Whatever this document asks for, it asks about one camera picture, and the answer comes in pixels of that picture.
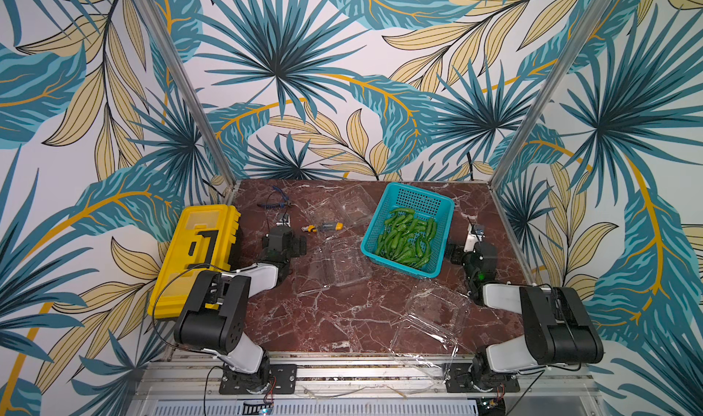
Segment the teal perforated plastic basket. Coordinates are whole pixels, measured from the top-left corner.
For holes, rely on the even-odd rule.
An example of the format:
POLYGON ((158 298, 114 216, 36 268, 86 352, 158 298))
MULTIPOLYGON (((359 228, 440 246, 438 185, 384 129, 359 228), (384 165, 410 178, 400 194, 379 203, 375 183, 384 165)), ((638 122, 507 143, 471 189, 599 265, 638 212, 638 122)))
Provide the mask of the teal perforated plastic basket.
POLYGON ((447 196, 390 183, 362 240, 362 254, 376 265, 434 279, 441 272, 454 209, 447 196))

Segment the right aluminium frame post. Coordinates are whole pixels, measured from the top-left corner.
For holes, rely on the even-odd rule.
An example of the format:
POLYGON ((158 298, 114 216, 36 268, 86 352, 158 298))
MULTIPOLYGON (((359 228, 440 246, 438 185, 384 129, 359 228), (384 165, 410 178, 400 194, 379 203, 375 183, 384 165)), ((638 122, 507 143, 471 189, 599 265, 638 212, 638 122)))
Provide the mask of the right aluminium frame post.
POLYGON ((555 67, 547 76, 543 88, 540 89, 535 102, 530 108, 522 126, 514 133, 511 144, 505 151, 501 163, 495 170, 489 187, 492 192, 496 191, 506 181, 506 176, 510 166, 518 156, 523 144, 527 141, 538 118, 542 115, 544 108, 549 103, 549 99, 558 87, 560 81, 567 75, 569 68, 575 62, 580 51, 587 44, 591 33, 598 25, 600 17, 605 13, 611 0, 593 0, 585 9, 584 17, 576 26, 573 37, 565 44, 560 58, 556 60, 555 67))

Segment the yellow black utility knife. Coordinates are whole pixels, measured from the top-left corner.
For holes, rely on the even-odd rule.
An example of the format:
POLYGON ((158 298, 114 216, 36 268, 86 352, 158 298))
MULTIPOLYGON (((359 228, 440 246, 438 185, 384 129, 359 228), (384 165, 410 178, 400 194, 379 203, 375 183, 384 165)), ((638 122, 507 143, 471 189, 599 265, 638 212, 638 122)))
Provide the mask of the yellow black utility knife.
POLYGON ((307 233, 334 232, 341 231, 343 229, 344 223, 341 222, 321 223, 318 225, 308 225, 301 228, 303 232, 307 233))

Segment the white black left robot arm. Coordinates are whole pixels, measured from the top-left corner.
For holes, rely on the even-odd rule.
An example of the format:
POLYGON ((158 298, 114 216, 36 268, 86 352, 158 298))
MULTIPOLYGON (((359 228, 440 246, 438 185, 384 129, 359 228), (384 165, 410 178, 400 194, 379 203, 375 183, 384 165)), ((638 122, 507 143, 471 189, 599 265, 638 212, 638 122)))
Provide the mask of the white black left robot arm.
POLYGON ((210 263, 193 264, 199 271, 174 329, 176 346, 211 355, 223 370, 256 386, 269 382, 267 352, 245 333, 249 299, 272 290, 289 276, 291 260, 307 254, 307 238, 280 225, 262 238, 258 262, 234 271, 210 263))

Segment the yellow plastic toolbox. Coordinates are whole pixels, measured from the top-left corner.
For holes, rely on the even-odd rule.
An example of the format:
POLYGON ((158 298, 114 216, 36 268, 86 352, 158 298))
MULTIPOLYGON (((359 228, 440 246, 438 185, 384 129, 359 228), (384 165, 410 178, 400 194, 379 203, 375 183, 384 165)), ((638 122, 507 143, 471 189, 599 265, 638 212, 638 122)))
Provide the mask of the yellow plastic toolbox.
POLYGON ((235 270, 242 255, 240 218, 233 205, 183 210, 149 300, 152 318, 178 317, 199 272, 235 270))

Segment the blue handled pliers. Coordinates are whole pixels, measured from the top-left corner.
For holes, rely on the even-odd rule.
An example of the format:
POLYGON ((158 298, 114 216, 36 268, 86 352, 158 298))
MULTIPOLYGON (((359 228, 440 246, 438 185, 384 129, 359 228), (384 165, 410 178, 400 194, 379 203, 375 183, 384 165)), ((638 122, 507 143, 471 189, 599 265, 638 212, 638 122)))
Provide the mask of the blue handled pliers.
POLYGON ((265 210, 285 209, 291 206, 291 199, 280 187, 274 185, 265 201, 256 205, 265 210))

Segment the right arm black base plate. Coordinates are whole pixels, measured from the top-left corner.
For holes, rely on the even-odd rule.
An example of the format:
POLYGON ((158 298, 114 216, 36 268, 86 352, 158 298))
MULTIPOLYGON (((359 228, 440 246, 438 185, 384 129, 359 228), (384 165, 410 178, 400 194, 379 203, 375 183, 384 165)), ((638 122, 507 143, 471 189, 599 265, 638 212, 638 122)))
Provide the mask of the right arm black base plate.
POLYGON ((453 363, 442 366, 444 383, 448 393, 519 392, 520 386, 514 374, 482 371, 472 363, 453 363))

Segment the clear clamshell pepper container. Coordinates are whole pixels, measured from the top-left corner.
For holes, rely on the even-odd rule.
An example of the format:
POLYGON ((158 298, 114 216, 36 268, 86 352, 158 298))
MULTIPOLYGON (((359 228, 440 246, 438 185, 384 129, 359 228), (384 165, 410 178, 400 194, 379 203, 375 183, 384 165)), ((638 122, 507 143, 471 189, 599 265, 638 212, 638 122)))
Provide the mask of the clear clamshell pepper container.
POLYGON ((333 238, 297 262, 293 289, 296 294, 320 293, 345 288, 372 277, 371 263, 361 250, 358 237, 333 238))
POLYGON ((377 203, 362 185, 355 185, 313 205, 306 217, 312 225, 342 224, 343 229, 365 227, 373 218, 377 203))

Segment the left aluminium frame post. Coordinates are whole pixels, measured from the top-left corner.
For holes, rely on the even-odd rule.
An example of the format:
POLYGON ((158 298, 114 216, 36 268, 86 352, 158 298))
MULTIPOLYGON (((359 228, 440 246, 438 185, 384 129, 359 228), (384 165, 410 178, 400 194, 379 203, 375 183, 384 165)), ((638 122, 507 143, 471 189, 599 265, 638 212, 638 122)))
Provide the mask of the left aluminium frame post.
POLYGON ((223 151, 216 140, 212 125, 208 121, 207 115, 201 106, 197 94, 188 78, 187 72, 177 49, 170 37, 167 26, 161 20, 157 3, 155 0, 133 0, 137 11, 141 14, 143 21, 152 33, 157 48, 161 52, 165 65, 172 74, 175 86, 178 88, 181 97, 185 100, 190 109, 197 128, 201 132, 205 145, 210 149, 215 165, 221 176, 227 183, 227 188, 231 191, 236 188, 237 181, 232 173, 229 162, 225 158, 223 151))

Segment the white vented front panel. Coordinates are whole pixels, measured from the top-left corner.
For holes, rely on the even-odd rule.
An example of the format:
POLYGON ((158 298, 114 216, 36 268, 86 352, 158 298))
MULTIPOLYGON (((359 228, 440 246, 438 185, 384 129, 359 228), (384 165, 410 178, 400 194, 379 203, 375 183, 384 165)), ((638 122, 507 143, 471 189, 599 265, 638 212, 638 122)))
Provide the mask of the white vented front panel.
POLYGON ((467 399, 277 399, 271 408, 254 401, 158 401, 135 415, 477 415, 467 399))

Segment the green peppers in basket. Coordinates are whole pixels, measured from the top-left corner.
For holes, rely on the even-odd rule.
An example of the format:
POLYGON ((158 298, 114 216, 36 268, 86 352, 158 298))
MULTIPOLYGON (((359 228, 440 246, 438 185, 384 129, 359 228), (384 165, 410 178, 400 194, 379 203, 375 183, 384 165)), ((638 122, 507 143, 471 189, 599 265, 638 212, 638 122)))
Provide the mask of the green peppers in basket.
POLYGON ((422 269, 432 257, 438 230, 434 218, 423 218, 414 209, 399 207, 390 211, 377 238, 375 254, 396 264, 422 269))

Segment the aluminium frame post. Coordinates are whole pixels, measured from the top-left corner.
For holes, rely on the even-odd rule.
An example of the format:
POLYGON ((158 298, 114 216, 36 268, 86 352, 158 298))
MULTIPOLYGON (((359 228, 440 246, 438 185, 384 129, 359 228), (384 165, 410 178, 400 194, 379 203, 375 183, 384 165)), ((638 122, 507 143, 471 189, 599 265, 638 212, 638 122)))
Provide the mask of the aluminium frame post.
POLYGON ((587 44, 591 33, 598 25, 600 17, 605 13, 611 0, 593 0, 585 9, 584 17, 576 26, 573 37, 565 44, 560 58, 556 60, 555 67, 547 76, 543 88, 540 89, 535 102, 530 108, 522 126, 514 133, 511 144, 505 151, 501 163, 495 170, 489 187, 492 192, 496 191, 506 181, 506 176, 510 166, 518 156, 523 144, 527 141, 538 118, 542 115, 544 108, 549 103, 549 99, 558 87, 560 81, 567 75, 569 68, 575 62, 580 51, 587 44))
POLYGON ((188 78, 187 72, 177 49, 170 37, 167 26, 161 20, 157 3, 155 0, 133 0, 137 11, 141 14, 143 21, 152 33, 157 48, 161 52, 165 65, 172 74, 175 86, 178 88, 181 97, 185 100, 190 109, 197 128, 201 132, 205 145, 210 149, 215 165, 221 176, 227 183, 227 188, 231 191, 236 188, 237 181, 232 173, 229 162, 225 158, 223 151, 216 140, 212 125, 208 121, 207 115, 201 106, 197 94, 188 78))

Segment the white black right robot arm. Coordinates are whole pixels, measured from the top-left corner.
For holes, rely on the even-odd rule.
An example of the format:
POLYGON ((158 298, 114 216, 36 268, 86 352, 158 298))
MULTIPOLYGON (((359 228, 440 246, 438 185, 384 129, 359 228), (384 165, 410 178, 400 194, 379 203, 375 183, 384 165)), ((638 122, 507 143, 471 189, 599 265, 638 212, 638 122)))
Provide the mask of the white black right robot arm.
POLYGON ((445 256, 463 268, 472 302, 522 317, 523 335, 477 352, 470 370, 474 382, 602 361, 602 339, 574 289, 498 282, 497 251, 485 241, 450 243, 445 256))

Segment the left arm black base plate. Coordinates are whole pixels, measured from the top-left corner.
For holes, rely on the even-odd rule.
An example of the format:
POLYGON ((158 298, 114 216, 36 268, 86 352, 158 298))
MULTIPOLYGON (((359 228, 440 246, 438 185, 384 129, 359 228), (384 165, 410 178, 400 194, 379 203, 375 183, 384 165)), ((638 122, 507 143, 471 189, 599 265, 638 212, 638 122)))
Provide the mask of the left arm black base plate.
POLYGON ((294 364, 263 364, 258 372, 245 374, 226 368, 223 372, 219 394, 259 395, 273 392, 278 395, 292 395, 295 392, 298 367, 294 364))

